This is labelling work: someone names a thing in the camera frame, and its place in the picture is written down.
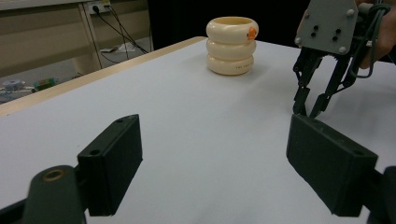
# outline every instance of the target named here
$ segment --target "wooden table edge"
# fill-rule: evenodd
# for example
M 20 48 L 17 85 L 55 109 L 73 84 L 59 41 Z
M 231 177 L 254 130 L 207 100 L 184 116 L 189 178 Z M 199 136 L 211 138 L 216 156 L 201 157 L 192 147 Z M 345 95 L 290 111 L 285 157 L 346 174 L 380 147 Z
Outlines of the wooden table edge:
M 171 45 L 171 46 L 168 46 L 168 47 L 165 47 L 162 49 L 154 50 L 150 53 L 133 58 L 133 59 L 125 61 L 123 63 L 115 64 L 113 66 L 101 69 L 99 71 L 90 73 L 83 77 L 79 77 L 79 78 L 67 81 L 65 83 L 61 83 L 61 84 L 51 87 L 49 89 L 46 89 L 43 91 L 38 91 L 36 93 L 32 93 L 30 95 L 23 96 L 22 98 L 4 103 L 4 104 L 0 105 L 0 117 L 10 115 L 14 112 L 23 110 L 24 108 L 27 108 L 29 106 L 36 105 L 36 104 L 46 101 L 52 97 L 58 96 L 60 94 L 68 92 L 68 91 L 72 91 L 73 89 L 87 85 L 87 84 L 94 82 L 95 80 L 101 79 L 103 77 L 111 76 L 111 75 L 113 75 L 119 71 L 125 70 L 127 68 L 131 68 L 138 64 L 147 62 L 149 60 L 152 60 L 152 59 L 155 59 L 158 57 L 161 57 L 161 56 L 168 54 L 170 52 L 173 52 L 175 50 L 185 48 L 188 45 L 197 43 L 205 38 L 206 37 L 204 37 L 204 36 L 196 36 L 196 37 L 181 41 L 179 43 L 176 43 L 174 45 Z

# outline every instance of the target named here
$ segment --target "wall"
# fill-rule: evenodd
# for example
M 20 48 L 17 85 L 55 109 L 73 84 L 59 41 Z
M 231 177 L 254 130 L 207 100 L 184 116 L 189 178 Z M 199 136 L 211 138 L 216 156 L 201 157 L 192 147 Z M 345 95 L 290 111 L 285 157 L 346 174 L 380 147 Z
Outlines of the wall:
M 148 0 L 153 45 L 160 49 L 194 36 L 206 36 L 207 23 L 216 17 L 244 16 L 259 24 L 258 40 L 296 47 L 294 37 L 308 4 L 309 0 L 260 4 L 254 1 Z
M 149 36 L 147 0 L 111 1 L 111 6 L 131 36 Z M 100 69 L 98 50 L 121 39 L 85 9 L 83 3 L 74 3 L 2 10 L 0 77 L 70 58 L 84 60 L 84 73 Z M 111 24 L 119 28 L 116 21 Z

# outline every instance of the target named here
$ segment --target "toy ring stack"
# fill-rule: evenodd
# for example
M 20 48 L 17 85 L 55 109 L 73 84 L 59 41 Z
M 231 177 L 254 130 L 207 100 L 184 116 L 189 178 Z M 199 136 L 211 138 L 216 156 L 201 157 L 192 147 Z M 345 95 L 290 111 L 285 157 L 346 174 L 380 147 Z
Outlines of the toy ring stack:
M 250 18 L 220 17 L 206 26 L 207 67 L 215 73 L 245 74 L 254 64 L 259 25 Z

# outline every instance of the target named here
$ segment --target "human hand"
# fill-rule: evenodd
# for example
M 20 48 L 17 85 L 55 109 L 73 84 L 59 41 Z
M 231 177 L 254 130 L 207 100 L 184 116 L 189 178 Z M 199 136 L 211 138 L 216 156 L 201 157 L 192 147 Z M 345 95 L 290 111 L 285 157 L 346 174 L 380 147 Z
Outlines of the human hand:
M 374 0 L 355 0 L 356 5 L 360 3 L 373 3 Z M 390 12 L 388 12 L 381 21 L 378 39 L 375 43 L 374 62 L 380 60 L 382 57 L 390 53 L 393 46 L 396 45 L 396 0 L 384 1 L 390 5 Z M 368 52 L 361 61 L 360 68 L 367 69 L 370 67 L 371 54 Z

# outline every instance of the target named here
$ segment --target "power outlet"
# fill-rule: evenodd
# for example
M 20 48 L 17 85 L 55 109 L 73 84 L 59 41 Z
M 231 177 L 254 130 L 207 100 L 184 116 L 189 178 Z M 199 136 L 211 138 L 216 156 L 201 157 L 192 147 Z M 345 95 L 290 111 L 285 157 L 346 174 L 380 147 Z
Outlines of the power outlet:
M 96 14 L 96 12 L 93 10 L 93 7 L 98 7 L 99 13 L 110 11 L 110 8 L 106 7 L 106 6 L 110 6 L 110 0 L 87 2 L 87 5 L 88 5 L 88 11 L 90 12 L 90 14 Z

